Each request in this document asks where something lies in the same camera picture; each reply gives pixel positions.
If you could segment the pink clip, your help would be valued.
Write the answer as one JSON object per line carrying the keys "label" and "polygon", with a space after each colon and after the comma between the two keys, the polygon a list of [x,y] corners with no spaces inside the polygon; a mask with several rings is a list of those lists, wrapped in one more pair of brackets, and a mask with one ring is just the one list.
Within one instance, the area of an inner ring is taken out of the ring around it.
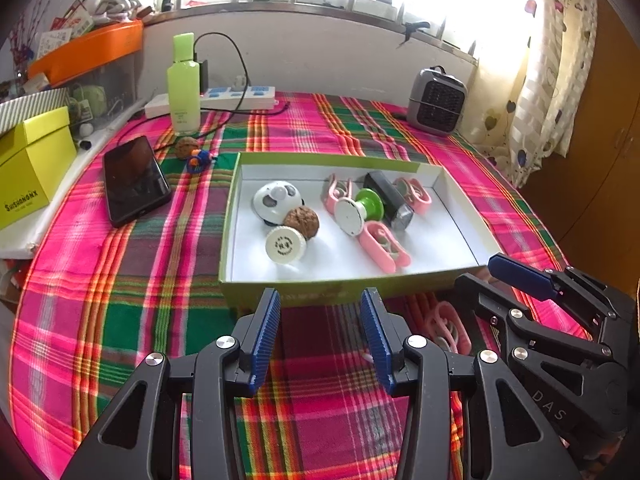
{"label": "pink clip", "polygon": [[472,351],[472,341],[461,318],[448,301],[439,301],[431,308],[425,317],[424,330],[442,350],[462,356],[468,356]]}
{"label": "pink clip", "polygon": [[381,221],[367,221],[357,236],[360,246],[372,261],[387,274],[411,264],[411,257]]}
{"label": "pink clip", "polygon": [[394,181],[394,187],[416,214],[424,216],[430,209],[431,195],[416,178],[399,177]]}
{"label": "pink clip", "polygon": [[326,190],[323,193],[322,202],[326,207],[328,213],[333,216],[335,212],[335,206],[342,198],[352,198],[352,189],[354,185],[352,180],[340,180],[336,174],[329,176]]}

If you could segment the wooden cabinet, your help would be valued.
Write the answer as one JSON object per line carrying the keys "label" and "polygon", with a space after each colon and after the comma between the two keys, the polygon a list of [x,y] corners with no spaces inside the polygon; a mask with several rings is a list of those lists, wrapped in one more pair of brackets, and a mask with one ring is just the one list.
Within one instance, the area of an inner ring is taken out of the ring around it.
{"label": "wooden cabinet", "polygon": [[598,0],[593,59],[565,156],[522,189],[572,266],[628,295],[639,281],[639,49]]}

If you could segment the plaid pink green tablecloth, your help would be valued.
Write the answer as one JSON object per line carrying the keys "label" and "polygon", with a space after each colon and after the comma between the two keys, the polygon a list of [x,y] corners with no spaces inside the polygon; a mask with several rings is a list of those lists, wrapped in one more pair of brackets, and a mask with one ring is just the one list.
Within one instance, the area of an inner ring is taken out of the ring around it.
{"label": "plaid pink green tablecloth", "polygon": [[[204,119],[213,167],[186,173],[171,150],[160,164],[171,201],[113,229],[102,165],[68,192],[29,269],[10,351],[13,430],[34,464],[58,478],[138,363],[153,351],[198,352],[229,333],[234,313],[218,264],[235,156],[307,152],[415,160],[445,167],[502,250],[537,268],[565,260],[532,208],[465,140],[400,121],[396,106],[346,96],[288,94],[274,117]],[[265,385],[236,402],[251,479],[390,479],[407,403],[378,385],[353,304],[286,309]]]}

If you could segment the black bike light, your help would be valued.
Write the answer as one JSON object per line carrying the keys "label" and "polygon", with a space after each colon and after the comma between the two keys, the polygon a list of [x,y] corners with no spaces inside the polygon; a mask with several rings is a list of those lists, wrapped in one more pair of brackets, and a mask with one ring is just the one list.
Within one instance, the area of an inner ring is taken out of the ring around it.
{"label": "black bike light", "polygon": [[413,219],[414,210],[390,179],[381,170],[373,170],[364,176],[363,184],[380,196],[388,226],[393,231],[405,231]]}

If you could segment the white green spool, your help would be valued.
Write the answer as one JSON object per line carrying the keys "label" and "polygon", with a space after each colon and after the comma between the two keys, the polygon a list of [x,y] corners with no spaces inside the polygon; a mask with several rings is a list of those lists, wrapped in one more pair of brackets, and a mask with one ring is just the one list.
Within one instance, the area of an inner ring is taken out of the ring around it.
{"label": "white green spool", "polygon": [[355,198],[342,198],[335,206],[334,220],[349,236],[359,235],[368,221],[383,218],[383,202],[370,188],[362,188]]}

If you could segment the grey small heater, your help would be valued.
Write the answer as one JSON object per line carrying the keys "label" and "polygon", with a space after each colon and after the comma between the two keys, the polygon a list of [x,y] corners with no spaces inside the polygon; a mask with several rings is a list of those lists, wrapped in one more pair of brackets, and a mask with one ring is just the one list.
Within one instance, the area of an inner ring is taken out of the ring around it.
{"label": "grey small heater", "polygon": [[458,128],[467,93],[465,84],[441,65],[420,70],[409,96],[408,124],[434,136],[449,136]]}

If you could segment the green white cardboard box tray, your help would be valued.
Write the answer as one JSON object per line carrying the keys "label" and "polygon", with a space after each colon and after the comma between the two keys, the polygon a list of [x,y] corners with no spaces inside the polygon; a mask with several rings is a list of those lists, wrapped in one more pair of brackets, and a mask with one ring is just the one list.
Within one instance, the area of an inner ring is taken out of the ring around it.
{"label": "green white cardboard box tray", "polygon": [[442,166],[294,153],[236,156],[220,257],[224,299],[287,307],[448,288],[501,248]]}

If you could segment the brown walnut in box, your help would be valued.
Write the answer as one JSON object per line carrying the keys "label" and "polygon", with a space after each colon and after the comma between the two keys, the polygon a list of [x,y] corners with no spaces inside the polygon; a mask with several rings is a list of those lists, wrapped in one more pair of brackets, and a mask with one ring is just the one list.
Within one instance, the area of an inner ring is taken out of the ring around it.
{"label": "brown walnut in box", "polygon": [[306,240],[310,240],[317,235],[320,222],[318,214],[313,209],[298,206],[286,214],[283,225],[296,229]]}

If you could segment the floral white curtain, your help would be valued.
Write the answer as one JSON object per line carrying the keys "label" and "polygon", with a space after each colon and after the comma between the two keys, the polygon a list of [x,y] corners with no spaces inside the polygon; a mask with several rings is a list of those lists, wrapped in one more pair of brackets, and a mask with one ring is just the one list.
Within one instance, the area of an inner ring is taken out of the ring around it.
{"label": "floral white curtain", "polygon": [[570,148],[598,0],[480,0],[477,69],[459,131],[520,188]]}

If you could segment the black smartphone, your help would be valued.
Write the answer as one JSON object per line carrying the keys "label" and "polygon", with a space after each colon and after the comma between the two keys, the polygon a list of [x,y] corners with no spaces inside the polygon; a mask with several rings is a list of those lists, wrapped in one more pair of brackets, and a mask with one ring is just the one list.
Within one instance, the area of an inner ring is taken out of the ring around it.
{"label": "black smartphone", "polygon": [[108,220],[121,228],[171,200],[171,187],[146,136],[117,145],[102,158]]}

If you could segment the white panda toy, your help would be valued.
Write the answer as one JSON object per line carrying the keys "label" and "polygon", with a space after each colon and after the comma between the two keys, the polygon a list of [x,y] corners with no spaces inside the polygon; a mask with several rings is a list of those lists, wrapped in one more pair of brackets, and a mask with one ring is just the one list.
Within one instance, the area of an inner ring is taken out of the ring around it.
{"label": "white panda toy", "polygon": [[263,185],[252,199],[254,211],[270,226],[280,226],[291,210],[303,204],[302,194],[288,181],[269,182]]}

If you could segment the brown walnut on cloth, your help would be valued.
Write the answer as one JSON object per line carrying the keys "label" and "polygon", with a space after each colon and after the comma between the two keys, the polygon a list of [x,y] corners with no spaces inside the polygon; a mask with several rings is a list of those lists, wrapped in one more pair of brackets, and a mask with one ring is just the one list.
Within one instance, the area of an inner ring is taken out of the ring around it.
{"label": "brown walnut on cloth", "polygon": [[188,160],[193,152],[198,152],[200,149],[198,140],[190,136],[182,136],[174,145],[174,153],[180,160]]}

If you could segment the striped grey white box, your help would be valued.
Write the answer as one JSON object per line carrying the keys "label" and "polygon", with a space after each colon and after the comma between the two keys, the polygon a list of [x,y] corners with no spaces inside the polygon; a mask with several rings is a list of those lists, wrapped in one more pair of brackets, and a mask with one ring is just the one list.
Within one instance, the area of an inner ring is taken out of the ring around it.
{"label": "striped grey white box", "polygon": [[70,94],[66,88],[25,94],[0,104],[0,134],[15,128],[21,122],[67,106]]}

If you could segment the green lotion bottle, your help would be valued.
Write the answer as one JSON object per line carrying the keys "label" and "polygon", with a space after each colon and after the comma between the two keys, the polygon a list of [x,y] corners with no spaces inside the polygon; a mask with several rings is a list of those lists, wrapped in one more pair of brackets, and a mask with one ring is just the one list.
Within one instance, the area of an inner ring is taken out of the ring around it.
{"label": "green lotion bottle", "polygon": [[194,60],[194,33],[172,38],[172,64],[167,69],[169,115],[177,136],[198,131],[201,125],[200,66]]}

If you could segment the red twig decoration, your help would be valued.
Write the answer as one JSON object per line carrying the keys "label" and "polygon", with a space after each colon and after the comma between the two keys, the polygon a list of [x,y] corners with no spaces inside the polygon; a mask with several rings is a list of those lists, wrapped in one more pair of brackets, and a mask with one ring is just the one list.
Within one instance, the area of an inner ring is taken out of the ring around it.
{"label": "red twig decoration", "polygon": [[14,78],[23,80],[28,64],[35,57],[32,43],[35,40],[38,18],[32,12],[23,12],[9,33]]}

